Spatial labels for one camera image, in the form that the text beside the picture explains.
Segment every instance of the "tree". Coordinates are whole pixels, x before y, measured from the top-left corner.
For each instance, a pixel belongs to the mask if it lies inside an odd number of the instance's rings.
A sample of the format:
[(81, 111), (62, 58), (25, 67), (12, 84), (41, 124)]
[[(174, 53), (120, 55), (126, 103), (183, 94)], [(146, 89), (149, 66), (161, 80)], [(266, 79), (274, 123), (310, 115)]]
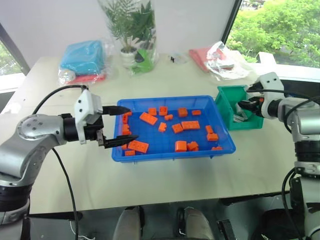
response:
[(0, 76), (21, 73), (19, 64), (0, 41)]
[(251, 61), (268, 52), (279, 64), (320, 68), (320, 0), (270, 0), (241, 10), (227, 46)]

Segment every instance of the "foliage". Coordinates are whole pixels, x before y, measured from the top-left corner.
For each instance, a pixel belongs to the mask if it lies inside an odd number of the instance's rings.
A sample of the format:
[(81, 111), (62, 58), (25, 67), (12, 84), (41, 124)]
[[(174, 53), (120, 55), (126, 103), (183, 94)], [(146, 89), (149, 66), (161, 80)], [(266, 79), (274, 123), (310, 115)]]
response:
[(0, 76), (21, 73), (19, 64), (0, 41)]
[(152, 29), (155, 27), (154, 11), (149, 1), (146, 6), (141, 4), (141, 9), (131, 13), (133, 19), (132, 38), (138, 42), (149, 42), (152, 38)]
[(320, 0), (270, 0), (241, 10), (226, 45), (247, 57), (267, 52), (279, 64), (320, 68)]
[(132, 29), (134, 21), (132, 13), (137, 10), (134, 0), (113, 0), (108, 5), (100, 1), (100, 5), (109, 19), (109, 29), (112, 35), (121, 41), (123, 51), (129, 53), (133, 47)]

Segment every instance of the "blue plastic tray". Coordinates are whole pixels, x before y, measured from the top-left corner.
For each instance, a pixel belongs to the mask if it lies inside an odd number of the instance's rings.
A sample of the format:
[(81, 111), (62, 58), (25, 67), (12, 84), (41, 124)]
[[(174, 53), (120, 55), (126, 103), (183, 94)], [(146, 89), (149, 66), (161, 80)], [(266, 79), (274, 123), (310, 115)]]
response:
[[(133, 135), (139, 135), (138, 141), (148, 143), (149, 148), (146, 154), (135, 152), (135, 156), (125, 156), (122, 148), (112, 149), (112, 158), (116, 162), (139, 162), (148, 160), (177, 159), (177, 158), (197, 158), (214, 157), (224, 154), (232, 154), (236, 146), (232, 141), (228, 130), (222, 120), (217, 106), (211, 96), (181, 96), (181, 97), (160, 97), (141, 99), (122, 99), (118, 101), (118, 106), (124, 106), (132, 111), (132, 116), (128, 118), (130, 131)], [(159, 116), (159, 107), (167, 106), (168, 114), (173, 114), (173, 120), (165, 121), (163, 116)], [(157, 109), (157, 122), (150, 125), (139, 119), (141, 113), (148, 112), (148, 108)], [(178, 117), (178, 108), (187, 108), (187, 117)], [(201, 110), (201, 115), (192, 115), (192, 110)], [(172, 125), (182, 121), (199, 121), (200, 129), (185, 130), (175, 134)], [(165, 132), (159, 132), (158, 127), (161, 122), (167, 124)], [(115, 119), (114, 137), (122, 135), (122, 116)], [(206, 125), (211, 125), (213, 131), (218, 134), (218, 141), (207, 141)], [(175, 152), (176, 141), (196, 141), (199, 151)], [(221, 146), (222, 150), (211, 150), (212, 147)]]

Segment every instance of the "white plant pot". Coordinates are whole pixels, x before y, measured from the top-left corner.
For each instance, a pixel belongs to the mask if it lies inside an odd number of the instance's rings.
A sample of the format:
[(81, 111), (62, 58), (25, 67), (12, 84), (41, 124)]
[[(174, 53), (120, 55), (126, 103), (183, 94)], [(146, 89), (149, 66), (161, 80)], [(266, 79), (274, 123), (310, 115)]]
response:
[(137, 49), (135, 49), (133, 52), (120, 51), (122, 64), (125, 68), (129, 69), (136, 63), (135, 61), (136, 54), (137, 54)]

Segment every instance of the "white wall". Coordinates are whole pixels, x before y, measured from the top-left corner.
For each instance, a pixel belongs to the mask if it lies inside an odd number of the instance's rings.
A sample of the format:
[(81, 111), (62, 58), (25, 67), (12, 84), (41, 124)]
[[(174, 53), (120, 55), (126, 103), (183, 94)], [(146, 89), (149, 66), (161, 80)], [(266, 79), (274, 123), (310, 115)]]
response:
[[(154, 0), (159, 52), (220, 40), (234, 1)], [(30, 67), (42, 56), (62, 56), (71, 43), (109, 34), (97, 0), (2, 0), (0, 23)]]

